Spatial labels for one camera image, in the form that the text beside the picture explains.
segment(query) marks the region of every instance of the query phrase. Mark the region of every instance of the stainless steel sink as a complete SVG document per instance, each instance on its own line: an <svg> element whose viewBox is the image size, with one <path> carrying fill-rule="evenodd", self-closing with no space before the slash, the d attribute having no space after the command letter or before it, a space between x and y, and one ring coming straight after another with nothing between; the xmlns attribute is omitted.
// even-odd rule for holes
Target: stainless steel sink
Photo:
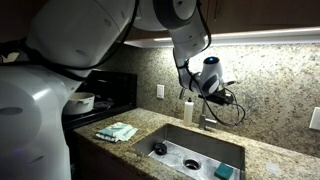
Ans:
<svg viewBox="0 0 320 180"><path fill-rule="evenodd" d="M166 154L154 151L157 143L167 147ZM219 179L214 171L221 162L233 168L230 180L245 179L243 147L171 124L137 142L134 148L194 179Z"/></svg>

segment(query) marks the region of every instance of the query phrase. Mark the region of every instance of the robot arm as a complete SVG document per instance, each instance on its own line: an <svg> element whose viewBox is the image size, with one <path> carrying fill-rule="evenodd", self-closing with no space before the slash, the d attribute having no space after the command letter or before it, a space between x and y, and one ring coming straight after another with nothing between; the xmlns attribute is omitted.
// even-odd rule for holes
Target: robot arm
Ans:
<svg viewBox="0 0 320 180"><path fill-rule="evenodd" d="M173 56L180 85L203 96L215 92L219 85L224 84L223 71L218 58L205 59L201 73L192 73L188 69L189 59L210 45L210 40L208 43L205 40L206 36L210 38L210 32L199 12L199 2L196 0L147 1L142 1L143 5L154 7L154 11L150 8L140 9L141 15L145 16L139 17L135 26L144 30L168 29L174 44Z"/></svg>
<svg viewBox="0 0 320 180"><path fill-rule="evenodd" d="M168 29L181 86L206 96L220 84L222 70L217 58L206 59L201 73L187 68L188 59L206 46L196 4L141 0L135 26ZM136 5L132 0L50 0L40 10L16 60L38 64L0 66L0 179L70 179L61 113L81 81L52 67L85 78L86 67L103 58L132 20Z"/></svg>

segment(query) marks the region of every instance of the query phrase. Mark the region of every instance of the light switch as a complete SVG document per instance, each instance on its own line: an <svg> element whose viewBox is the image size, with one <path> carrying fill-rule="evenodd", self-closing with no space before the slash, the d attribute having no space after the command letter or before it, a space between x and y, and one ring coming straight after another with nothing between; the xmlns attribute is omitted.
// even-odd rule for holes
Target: light switch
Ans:
<svg viewBox="0 0 320 180"><path fill-rule="evenodd" d="M157 85L157 98L164 98L164 85Z"/></svg>
<svg viewBox="0 0 320 180"><path fill-rule="evenodd" d="M320 107L314 108L309 128L320 130Z"/></svg>

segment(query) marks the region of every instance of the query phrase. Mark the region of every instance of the kitchen counter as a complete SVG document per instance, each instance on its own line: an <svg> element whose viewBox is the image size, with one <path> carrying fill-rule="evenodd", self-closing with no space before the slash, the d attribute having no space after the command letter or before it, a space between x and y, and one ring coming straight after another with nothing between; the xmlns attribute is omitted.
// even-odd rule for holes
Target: kitchen counter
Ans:
<svg viewBox="0 0 320 180"><path fill-rule="evenodd" d="M96 131L115 122L131 124L138 128L138 131L128 142L110 143L94 137ZM133 147L136 142L167 123L245 147L246 179L320 179L319 158L217 129L212 129L210 132L199 130L197 124L185 127L182 125L182 120L139 108L81 127L74 132L80 141L85 141L87 144L103 150L142 179L190 179L190 177L142 155Z"/></svg>

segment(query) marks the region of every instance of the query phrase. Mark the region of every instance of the black cable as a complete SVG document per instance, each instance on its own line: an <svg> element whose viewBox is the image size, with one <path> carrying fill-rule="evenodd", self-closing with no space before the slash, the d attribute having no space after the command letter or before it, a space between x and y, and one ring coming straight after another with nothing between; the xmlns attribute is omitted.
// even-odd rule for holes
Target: black cable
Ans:
<svg viewBox="0 0 320 180"><path fill-rule="evenodd" d="M198 8L198 12L199 12L199 15L200 15L201 23L202 23L202 25L203 25L203 27L204 27L204 30L206 31L206 34L207 34L207 36L208 36L208 44L207 44L207 46L206 46L204 49L202 49L202 51L204 51L204 50L206 50L206 49L211 45L212 39L211 39L211 32L210 32L210 30L209 30L209 28L208 28L208 25L207 25L205 19L203 18L202 14L201 14L200 5L201 5L201 3L200 3L200 1L198 1L198 3L197 3L197 8Z"/></svg>
<svg viewBox="0 0 320 180"><path fill-rule="evenodd" d="M30 62L30 61L14 61L14 62L0 64L0 66L26 66L26 65L39 65L39 64L35 62Z"/></svg>
<svg viewBox="0 0 320 180"><path fill-rule="evenodd" d="M121 39L120 41L120 44L114 49L114 51L112 51L105 59L101 60L99 63L95 64L95 65L92 65L92 66L89 66L89 67L75 67L75 66L68 66L68 65L63 65L63 64L58 64L58 63L53 63L53 62L50 62L48 61L47 59L45 58L42 58L41 60L42 61L45 61L44 64L51 64L52 66L54 66L55 68L64 68L64 69L70 69L70 70L90 70L90 69L93 69L93 68L96 68L102 64L104 64L105 62L107 62L119 49L120 47L122 47L122 45L124 44L126 38L128 37L129 35L129 32L134 24L134 20L135 20L135 17L137 15L137 12L138 12L138 7L139 7L139 0L136 0L135 1L135 5L134 5L134 10L133 10L133 13L132 13L132 17L131 17L131 21L130 23L128 24L128 29L125 33L125 35L123 36L123 38ZM6 65L21 65L21 64L17 64L16 62L12 62L12 63L5 63Z"/></svg>
<svg viewBox="0 0 320 180"><path fill-rule="evenodd" d="M236 98L236 95L228 88L224 88L226 91L228 91L229 93L232 94L232 97L234 99L234 101L236 102L236 104L238 104L238 101L237 101L237 98ZM240 112L239 112L239 107L237 106L237 113L238 113L238 118L240 116Z"/></svg>
<svg viewBox="0 0 320 180"><path fill-rule="evenodd" d="M212 111L212 109L210 108L209 103L208 103L206 97L204 96L204 93L203 93L202 89L200 88L199 82L198 82L198 81L195 81L195 82L196 82L196 84L197 84L198 87L199 87L201 96L203 97L203 100L204 100L204 102L206 103L209 111L211 112L211 114L212 114L212 116L215 118L215 120L217 120L220 124L222 124L222 125L224 125L224 126L228 126L228 127L234 127L234 126L238 126L239 123L241 123L241 122L244 120L245 115L246 115L245 109L244 109L242 106L240 106L239 104L231 104L231 105L235 105L235 106L237 106L237 107L240 107L240 108L243 110L243 116L242 116L241 120L238 120L237 122L235 122L235 123L233 123L233 124L231 124L231 123L226 123L226 122L220 120L220 119L218 118L218 116L217 116L217 115Z"/></svg>

